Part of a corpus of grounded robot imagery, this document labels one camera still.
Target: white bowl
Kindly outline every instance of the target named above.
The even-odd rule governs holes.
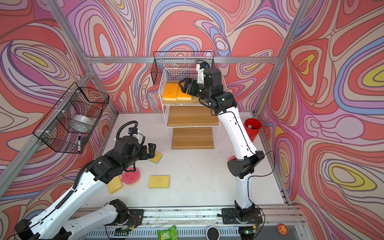
[[[82,122],[82,123],[85,123],[85,124],[90,125],[90,126],[93,126],[95,124],[89,117],[84,116],[84,115],[75,115],[75,116],[73,116],[72,120]],[[76,122],[72,121],[71,127],[78,132],[88,133],[88,131],[86,130],[87,128],[80,127]]]

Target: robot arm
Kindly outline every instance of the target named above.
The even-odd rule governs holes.
[[[120,138],[121,130],[129,129],[129,136]],[[104,156],[87,163],[79,171],[74,185],[58,200],[31,220],[23,219],[15,226],[15,231],[22,240],[37,239],[79,239],[91,230],[109,223],[123,225],[127,223],[129,211],[119,199],[111,201],[103,208],[81,218],[68,219],[99,189],[114,177],[121,175],[137,160],[146,160],[155,156],[156,144],[144,145],[145,138],[139,144],[137,122],[131,121],[120,127],[116,136],[115,147]]]
[[[201,70],[197,68],[198,79],[203,75],[203,83],[185,78],[180,81],[179,86],[183,93],[199,97],[200,103],[210,108],[224,124],[235,148],[236,158],[228,161],[228,168],[236,177],[236,219],[239,222],[247,222],[255,213],[255,205],[249,197],[252,193],[251,189],[248,189],[248,178],[254,172],[254,167],[264,158],[264,154],[262,151],[257,151],[248,137],[240,120],[235,98],[230,92],[224,92],[220,70],[207,67],[200,73]]]

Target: wooden shelf board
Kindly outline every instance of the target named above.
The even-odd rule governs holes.
[[[170,106],[167,127],[216,127],[217,116],[205,106]]]
[[[180,127],[173,129],[172,149],[214,149],[211,127]]]

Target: yellow sponge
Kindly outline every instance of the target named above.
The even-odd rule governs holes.
[[[177,100],[192,100],[192,96],[191,95],[188,95],[186,93],[183,93],[181,91],[181,88],[178,89],[177,91]]]
[[[178,88],[180,87],[177,83],[166,83],[163,93],[163,100],[176,101]]]
[[[154,162],[154,163],[158,163],[160,161],[160,158],[163,156],[163,154],[159,153],[159,152],[155,152],[155,157],[154,158],[149,158],[148,160],[150,160],[151,162]]]
[[[149,188],[169,188],[169,175],[152,175],[149,178]]]
[[[120,188],[122,188],[122,182],[119,176],[114,177],[108,184],[108,189],[110,193],[114,193]]]

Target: round sticker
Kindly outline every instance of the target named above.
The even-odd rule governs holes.
[[[283,236],[287,236],[288,235],[288,228],[284,224],[282,224],[282,223],[277,225],[277,230]]]

